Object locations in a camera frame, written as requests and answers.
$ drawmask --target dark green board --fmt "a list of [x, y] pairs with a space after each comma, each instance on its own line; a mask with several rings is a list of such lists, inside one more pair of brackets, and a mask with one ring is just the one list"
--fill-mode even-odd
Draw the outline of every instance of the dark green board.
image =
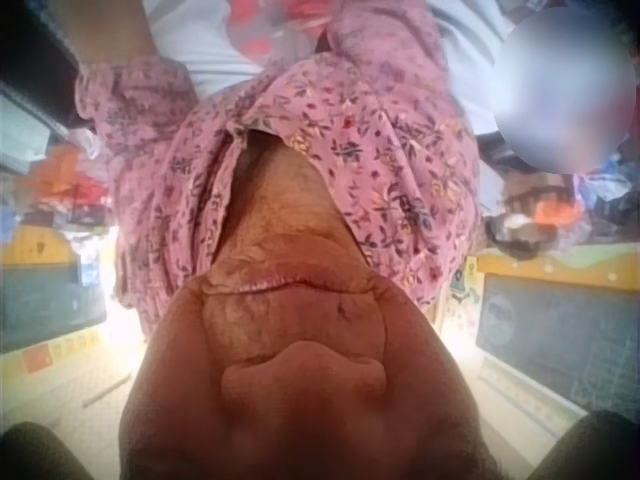
[[81, 286], [75, 264], [0, 271], [2, 353], [106, 319], [100, 284]]

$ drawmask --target yellow shelf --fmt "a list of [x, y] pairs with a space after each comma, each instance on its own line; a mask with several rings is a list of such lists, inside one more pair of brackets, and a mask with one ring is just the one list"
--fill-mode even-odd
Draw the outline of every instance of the yellow shelf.
[[526, 262], [489, 250], [478, 255], [478, 271], [548, 282], [640, 290], [640, 253], [636, 244], [575, 247], [571, 252], [541, 255]]
[[66, 238], [52, 228], [19, 225], [0, 253], [3, 267], [69, 264], [75, 254]]

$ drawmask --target yellow trim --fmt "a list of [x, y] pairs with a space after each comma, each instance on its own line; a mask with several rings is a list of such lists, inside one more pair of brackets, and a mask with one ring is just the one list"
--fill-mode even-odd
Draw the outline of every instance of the yellow trim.
[[48, 227], [19, 225], [11, 243], [0, 251], [3, 267], [64, 265], [74, 261], [75, 254], [67, 239]]
[[483, 273], [530, 278], [557, 283], [572, 283], [592, 287], [620, 290], [640, 290], [640, 255], [638, 251], [615, 254], [584, 267], [570, 266], [561, 260], [562, 255], [541, 255], [526, 262], [496, 252], [478, 255], [478, 270]]
[[[54, 338], [52, 340], [49, 340], [48, 342], [43, 342], [48, 346], [52, 359], [52, 362], [48, 364], [44, 369], [57, 366], [61, 362], [75, 357], [76, 355], [86, 353], [101, 345], [102, 336], [100, 335], [99, 328], [100, 326], [96, 325], [93, 327], [85, 328], [83, 330], [79, 330], [77, 332], [70, 333], [68, 335], [62, 335], [61, 337]], [[27, 371], [23, 354], [30, 348], [40, 346], [43, 343], [31, 345], [21, 350], [15, 350], [13, 352], [5, 353], [0, 356], [0, 370], [3, 385], [7, 381], [13, 381], [18, 378], [31, 375]]]

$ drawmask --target chalkboard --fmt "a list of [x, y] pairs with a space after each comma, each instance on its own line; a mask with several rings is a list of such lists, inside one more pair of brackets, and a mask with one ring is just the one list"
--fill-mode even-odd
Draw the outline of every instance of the chalkboard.
[[639, 420], [637, 292], [487, 275], [476, 344], [587, 411]]
[[106, 319], [100, 283], [83, 286], [74, 264], [0, 271], [0, 351], [50, 340]]

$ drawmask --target floor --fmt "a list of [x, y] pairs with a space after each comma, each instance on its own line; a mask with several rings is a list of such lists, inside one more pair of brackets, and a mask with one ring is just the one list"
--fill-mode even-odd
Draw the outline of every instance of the floor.
[[[87, 354], [25, 380], [25, 398], [36, 384], [55, 385], [4, 411], [2, 431], [23, 421], [51, 429], [96, 480], [119, 478], [118, 428], [146, 344], [135, 311], [109, 300], [107, 321], [98, 326], [100, 345]], [[3, 399], [7, 389], [3, 382]]]

